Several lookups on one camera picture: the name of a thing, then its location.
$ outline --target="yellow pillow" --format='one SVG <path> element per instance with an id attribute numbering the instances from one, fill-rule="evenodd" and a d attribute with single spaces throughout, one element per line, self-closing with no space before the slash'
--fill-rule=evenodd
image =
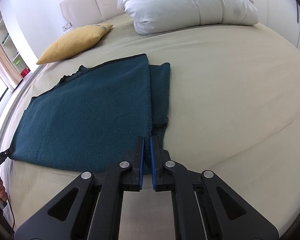
<path id="1" fill-rule="evenodd" d="M 112 28 L 113 24 L 102 23 L 76 28 L 62 35 L 41 55 L 37 65 L 73 57 L 94 45 Z"/>

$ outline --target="white bookshelf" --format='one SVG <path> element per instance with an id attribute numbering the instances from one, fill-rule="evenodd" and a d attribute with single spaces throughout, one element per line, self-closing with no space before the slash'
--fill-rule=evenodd
<path id="1" fill-rule="evenodd" d="M 6 53 L 8 59 L 12 62 L 15 69 L 21 73 L 25 67 L 27 67 L 26 63 L 22 59 L 21 55 L 19 54 L 18 50 L 16 49 L 13 41 L 8 34 L 7 28 L 4 24 L 4 20 L 2 18 L 0 12 L 0 44 Z"/>

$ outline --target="black cable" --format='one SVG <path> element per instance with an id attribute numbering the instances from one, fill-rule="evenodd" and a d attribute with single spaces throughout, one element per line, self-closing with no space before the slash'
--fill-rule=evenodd
<path id="1" fill-rule="evenodd" d="M 9 202 L 10 210 L 11 210 L 12 217 L 13 217 L 13 225 L 12 225 L 12 229 L 11 229 L 11 233 L 10 233 L 10 235 L 12 236 L 13 228 L 14 228 L 14 226 L 15 226 L 15 222 L 16 222 L 16 221 L 15 221 L 15 219 L 14 219 L 14 214 L 13 214 L 13 211 L 12 211 L 12 207 L 11 207 L 11 203 L 10 203 L 9 198 L 7 199 L 7 201 Z"/>

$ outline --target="upholstered headboard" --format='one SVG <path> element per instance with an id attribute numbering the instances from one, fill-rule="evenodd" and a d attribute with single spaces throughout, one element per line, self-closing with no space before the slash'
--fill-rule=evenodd
<path id="1" fill-rule="evenodd" d="M 97 24 L 123 14 L 118 0 L 64 0 L 60 3 L 63 17 L 77 28 Z"/>

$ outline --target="blue gripper pad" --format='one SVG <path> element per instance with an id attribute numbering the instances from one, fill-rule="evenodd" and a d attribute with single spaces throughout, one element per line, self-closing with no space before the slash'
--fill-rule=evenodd
<path id="1" fill-rule="evenodd" d="M 140 155 L 140 168 L 139 168 L 139 189 L 142 189 L 143 184 L 143 162 L 144 162 L 145 138 L 142 138 L 142 148 Z"/>
<path id="2" fill-rule="evenodd" d="M 151 175 L 152 175 L 152 186 L 153 186 L 153 189 L 156 190 L 157 184 L 156 184 L 156 180 L 155 180 L 155 164 L 154 164 L 154 151 L 153 151 L 152 137 L 150 137 L 150 149 L 151 149 Z"/>

